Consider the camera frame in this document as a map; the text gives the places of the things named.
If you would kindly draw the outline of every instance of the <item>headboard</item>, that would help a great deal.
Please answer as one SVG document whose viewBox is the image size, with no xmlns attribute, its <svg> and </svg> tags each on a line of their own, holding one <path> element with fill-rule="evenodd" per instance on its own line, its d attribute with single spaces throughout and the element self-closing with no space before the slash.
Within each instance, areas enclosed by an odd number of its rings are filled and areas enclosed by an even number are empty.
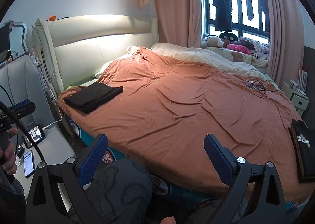
<svg viewBox="0 0 315 224">
<path fill-rule="evenodd" d="M 126 54 L 127 47 L 151 48 L 159 42 L 157 18 L 121 15 L 37 19 L 32 34 L 56 94 L 91 79 L 105 63 Z"/>
</svg>

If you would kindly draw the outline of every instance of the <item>silver bolt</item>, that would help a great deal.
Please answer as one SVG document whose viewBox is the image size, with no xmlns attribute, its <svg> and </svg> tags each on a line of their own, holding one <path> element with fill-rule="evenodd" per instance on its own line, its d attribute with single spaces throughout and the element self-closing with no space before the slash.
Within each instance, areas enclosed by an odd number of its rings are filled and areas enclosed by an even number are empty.
<svg viewBox="0 0 315 224">
<path fill-rule="evenodd" d="M 243 158 L 243 157 L 239 157 L 239 158 L 237 159 L 237 161 L 238 161 L 239 163 L 245 163 L 245 162 L 246 162 L 245 158 Z"/>
<path fill-rule="evenodd" d="M 67 159 L 67 163 L 73 163 L 75 161 L 75 158 L 74 157 L 69 157 Z"/>
<path fill-rule="evenodd" d="M 45 162 L 40 162 L 40 163 L 38 164 L 38 167 L 39 167 L 39 168 L 43 168 L 45 165 L 46 165 Z"/>
<path fill-rule="evenodd" d="M 274 167 L 274 164 L 272 162 L 267 162 L 267 165 L 270 167 L 270 168 L 273 168 Z"/>
</svg>

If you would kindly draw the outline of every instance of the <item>orange blanket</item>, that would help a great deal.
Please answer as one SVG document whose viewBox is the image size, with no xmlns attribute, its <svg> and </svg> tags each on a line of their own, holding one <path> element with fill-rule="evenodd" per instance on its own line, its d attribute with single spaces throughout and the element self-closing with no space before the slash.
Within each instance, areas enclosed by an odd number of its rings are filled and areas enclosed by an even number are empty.
<svg viewBox="0 0 315 224">
<path fill-rule="evenodd" d="M 300 117 L 283 92 L 267 98 L 245 85 L 257 77 L 231 74 L 213 66 L 180 61 L 139 48 L 137 55 L 110 64 L 99 82 L 124 92 L 90 114 L 59 104 L 90 135 L 103 133 L 109 146 L 134 157 L 150 171 L 182 187 L 222 196 L 220 181 L 204 151 L 213 133 L 236 157 L 250 163 L 272 161 L 286 201 L 308 197 L 314 183 L 298 182 L 296 158 L 287 128 Z"/>
</svg>

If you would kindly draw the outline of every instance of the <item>pink curtain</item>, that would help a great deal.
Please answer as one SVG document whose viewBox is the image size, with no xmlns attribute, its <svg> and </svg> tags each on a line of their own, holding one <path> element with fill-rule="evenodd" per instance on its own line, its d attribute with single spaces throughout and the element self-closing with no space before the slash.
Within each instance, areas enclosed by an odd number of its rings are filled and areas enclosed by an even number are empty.
<svg viewBox="0 0 315 224">
<path fill-rule="evenodd" d="M 201 0 L 154 0 L 160 42 L 200 47 Z"/>
<path fill-rule="evenodd" d="M 280 87 L 296 80 L 303 63 L 304 26 L 299 0 L 268 0 L 270 58 L 267 72 Z"/>
</svg>

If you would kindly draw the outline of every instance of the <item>white plush toy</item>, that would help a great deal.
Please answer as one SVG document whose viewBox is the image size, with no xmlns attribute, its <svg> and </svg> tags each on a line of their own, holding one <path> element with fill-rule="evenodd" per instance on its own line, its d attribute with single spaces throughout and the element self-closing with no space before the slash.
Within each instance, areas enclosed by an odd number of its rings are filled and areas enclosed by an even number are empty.
<svg viewBox="0 0 315 224">
<path fill-rule="evenodd" d="M 201 48 L 220 47 L 223 48 L 223 41 L 218 36 L 208 36 L 202 40 Z"/>
</svg>

